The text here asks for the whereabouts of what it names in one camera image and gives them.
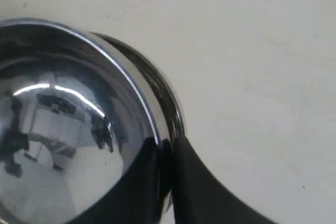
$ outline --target white table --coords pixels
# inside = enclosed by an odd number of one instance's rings
[[[0,0],[0,19],[26,16],[131,44],[235,195],[280,223],[335,222],[336,0]]]

